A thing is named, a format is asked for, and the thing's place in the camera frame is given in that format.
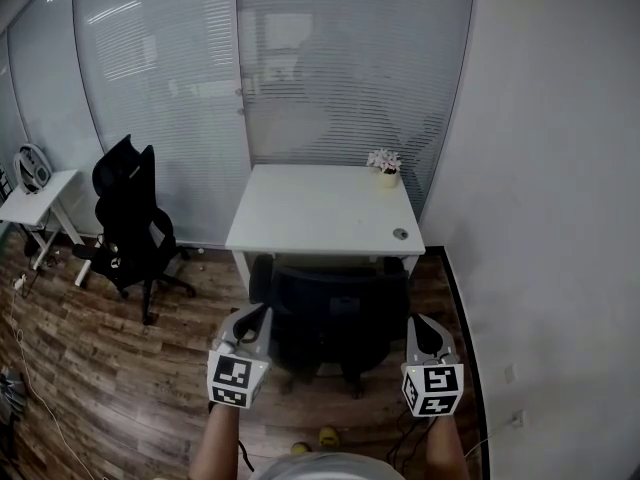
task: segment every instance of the small white desk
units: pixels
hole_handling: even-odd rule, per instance
[[[80,235],[71,224],[69,216],[62,208],[62,205],[58,201],[58,197],[69,184],[73,177],[77,174],[77,170],[54,172],[51,175],[49,183],[38,192],[37,194],[25,194],[21,188],[16,188],[2,206],[0,206],[0,220],[6,220],[8,222],[15,222],[17,224],[26,224],[27,226],[37,226],[42,222],[42,219],[47,213],[47,210],[51,208],[58,222],[63,229],[69,235],[69,238],[74,244],[84,244]],[[42,251],[40,256],[33,265],[33,269],[37,270],[53,243],[53,239],[58,234],[58,231],[54,231],[51,234],[48,242],[45,242],[38,233],[32,233],[38,245]],[[89,271],[91,262],[86,261],[80,270],[80,274],[76,278],[76,286],[80,286],[84,276]]]
[[[399,256],[411,272],[425,251],[402,181],[380,188],[368,167],[328,165],[256,165],[226,248],[247,290],[245,252]]]

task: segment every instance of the human arm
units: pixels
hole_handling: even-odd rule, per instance
[[[440,416],[429,430],[425,478],[469,480],[469,470],[453,416]]]
[[[238,408],[213,406],[200,449],[189,468],[190,480],[236,480],[239,427]]]

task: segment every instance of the black office chair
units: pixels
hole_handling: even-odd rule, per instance
[[[322,363],[339,363],[354,398],[360,375],[377,366],[390,343],[406,335],[409,274],[398,258],[374,268],[300,269],[258,256],[249,297],[273,309],[270,355],[295,379],[310,382]]]
[[[91,270],[115,284],[124,298],[128,296],[125,288],[142,281],[144,325],[151,323],[154,280],[182,286],[189,297],[195,297],[191,285],[164,274],[176,254],[185,260],[189,255],[176,246],[171,219],[156,206],[153,146],[140,153],[127,135],[98,161],[92,180],[100,196],[95,212],[104,228],[101,246],[74,245],[73,254],[91,260]]]

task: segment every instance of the flower pot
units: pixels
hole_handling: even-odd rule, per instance
[[[385,174],[380,171],[378,174],[378,185],[382,188],[394,188],[398,184],[400,173],[398,171],[393,174]]]

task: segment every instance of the power outlet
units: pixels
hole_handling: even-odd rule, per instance
[[[527,424],[527,413],[524,409],[514,412],[511,415],[511,426],[513,428],[525,428]]]

